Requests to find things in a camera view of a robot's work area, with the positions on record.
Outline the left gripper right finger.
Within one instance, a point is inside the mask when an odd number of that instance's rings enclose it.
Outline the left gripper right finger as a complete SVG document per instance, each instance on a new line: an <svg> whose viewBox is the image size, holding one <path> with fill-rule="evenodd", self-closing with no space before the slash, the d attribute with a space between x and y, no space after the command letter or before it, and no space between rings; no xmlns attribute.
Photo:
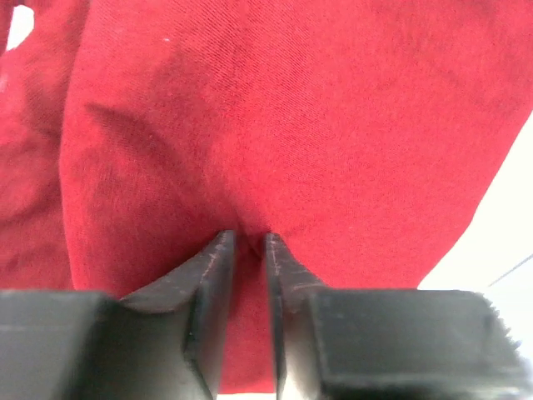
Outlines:
<svg viewBox="0 0 533 400"><path fill-rule="evenodd" d="M328 287L265 239L279 399L529 399L532 373L476 292Z"/></svg>

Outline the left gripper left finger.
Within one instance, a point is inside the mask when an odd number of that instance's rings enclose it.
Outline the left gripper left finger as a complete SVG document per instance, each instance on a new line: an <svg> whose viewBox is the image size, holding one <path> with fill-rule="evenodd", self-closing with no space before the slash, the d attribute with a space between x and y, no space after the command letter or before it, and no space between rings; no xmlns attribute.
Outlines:
<svg viewBox="0 0 533 400"><path fill-rule="evenodd" d="M221 232L119 300L101 292L2 291L2 398L216 398L234 253L234 233Z"/></svg>

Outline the maroon t shirt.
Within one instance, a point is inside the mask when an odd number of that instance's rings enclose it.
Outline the maroon t shirt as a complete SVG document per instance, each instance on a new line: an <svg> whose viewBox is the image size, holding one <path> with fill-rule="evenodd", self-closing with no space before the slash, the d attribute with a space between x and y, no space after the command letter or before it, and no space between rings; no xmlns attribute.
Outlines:
<svg viewBox="0 0 533 400"><path fill-rule="evenodd" d="M262 239L414 288L532 110L529 1L30 1L1 52L1 285L123 297L237 232L223 393L273 387Z"/></svg>

